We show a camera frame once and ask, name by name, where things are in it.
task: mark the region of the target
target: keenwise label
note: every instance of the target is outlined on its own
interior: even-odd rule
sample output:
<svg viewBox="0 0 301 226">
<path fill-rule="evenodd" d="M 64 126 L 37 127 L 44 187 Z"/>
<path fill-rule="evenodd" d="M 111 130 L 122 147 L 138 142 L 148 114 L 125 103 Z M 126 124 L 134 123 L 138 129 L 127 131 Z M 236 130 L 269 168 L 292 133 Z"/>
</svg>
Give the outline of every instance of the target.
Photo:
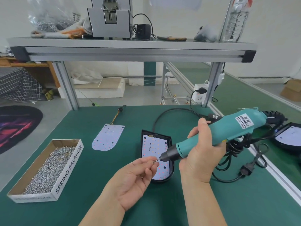
<svg viewBox="0 0 301 226">
<path fill-rule="evenodd" d="M 246 113 L 236 117 L 235 119 L 242 129 L 246 129 L 254 125 L 253 121 L 249 118 L 249 116 Z"/>
</svg>

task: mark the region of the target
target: plastic water bottle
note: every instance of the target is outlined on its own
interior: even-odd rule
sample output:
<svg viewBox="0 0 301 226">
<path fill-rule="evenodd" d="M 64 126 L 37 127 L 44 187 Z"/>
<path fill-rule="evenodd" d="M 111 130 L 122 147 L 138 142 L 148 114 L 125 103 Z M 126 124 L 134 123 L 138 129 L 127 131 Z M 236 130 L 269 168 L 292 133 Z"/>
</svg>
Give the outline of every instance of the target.
<svg viewBox="0 0 301 226">
<path fill-rule="evenodd" d="M 253 0 L 234 0 L 223 38 L 224 41 L 238 42 L 243 33 L 252 3 Z"/>
</svg>

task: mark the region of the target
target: black and white checkered cloth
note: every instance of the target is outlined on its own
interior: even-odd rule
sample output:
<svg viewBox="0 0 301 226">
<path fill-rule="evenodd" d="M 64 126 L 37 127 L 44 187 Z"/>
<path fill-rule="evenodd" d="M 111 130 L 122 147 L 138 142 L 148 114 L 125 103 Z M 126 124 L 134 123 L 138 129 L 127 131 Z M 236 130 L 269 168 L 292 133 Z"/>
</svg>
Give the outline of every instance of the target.
<svg viewBox="0 0 301 226">
<path fill-rule="evenodd" d="M 0 67 L 0 97 L 15 102 L 41 99 L 42 86 L 21 67 Z"/>
</svg>

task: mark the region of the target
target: clear plastic bag of screws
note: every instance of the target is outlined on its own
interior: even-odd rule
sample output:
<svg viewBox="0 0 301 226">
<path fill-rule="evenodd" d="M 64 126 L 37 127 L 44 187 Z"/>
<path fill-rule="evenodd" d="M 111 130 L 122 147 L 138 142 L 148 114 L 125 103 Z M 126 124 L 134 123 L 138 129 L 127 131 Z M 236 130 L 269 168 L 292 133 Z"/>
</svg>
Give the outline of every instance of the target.
<svg viewBox="0 0 301 226">
<path fill-rule="evenodd" d="M 83 148 L 81 139 L 52 140 L 7 196 L 16 203 L 57 201 Z"/>
<path fill-rule="evenodd" d="M 58 32 L 80 20 L 73 0 L 27 0 L 28 19 L 38 32 Z"/>
</svg>

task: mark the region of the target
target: green table mat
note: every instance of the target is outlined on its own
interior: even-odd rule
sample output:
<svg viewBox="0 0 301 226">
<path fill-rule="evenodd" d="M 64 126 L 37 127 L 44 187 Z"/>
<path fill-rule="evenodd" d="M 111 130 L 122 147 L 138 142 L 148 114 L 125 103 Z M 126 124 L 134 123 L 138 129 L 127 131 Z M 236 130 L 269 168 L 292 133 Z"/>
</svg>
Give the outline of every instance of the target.
<svg viewBox="0 0 301 226">
<path fill-rule="evenodd" d="M 118 107 L 82 107 L 70 111 L 0 192 L 1 225 L 79 224 L 114 173 L 140 156 L 141 130 L 151 130 L 156 117 L 172 107 L 126 107 L 115 120 L 115 124 L 125 125 L 125 129 L 116 146 L 107 152 L 93 150 L 91 144 Z M 176 143 L 186 139 L 197 121 L 187 111 L 171 111 L 161 118 L 156 132 L 171 136 Z M 77 138 L 82 139 L 84 149 L 58 201 L 16 204 L 6 196 L 52 139 Z M 252 159 L 253 155 L 245 150 L 233 160 L 227 172 L 216 174 L 223 179 L 234 178 L 239 168 Z M 138 203 L 126 212 L 122 225 L 188 226 L 178 165 L 176 162 L 174 175 L 168 182 L 148 187 Z M 256 167 L 250 177 L 231 184 L 212 179 L 211 186 L 228 225 L 300 225 L 300 206 L 265 169 Z"/>
<path fill-rule="evenodd" d="M 204 83 L 208 79 L 210 66 L 204 63 L 173 63 L 192 84 Z M 222 84 L 214 92 L 218 103 L 213 103 L 224 115 L 237 112 L 237 108 L 258 107 L 261 111 L 274 110 L 283 113 L 289 122 L 301 123 L 301 112 L 278 101 L 275 98 L 251 87 L 230 75 L 225 75 Z M 261 136 L 265 129 L 257 129 L 254 136 Z M 265 156 L 299 189 L 301 190 L 300 159 L 278 148 L 267 140 L 270 151 Z"/>
</svg>

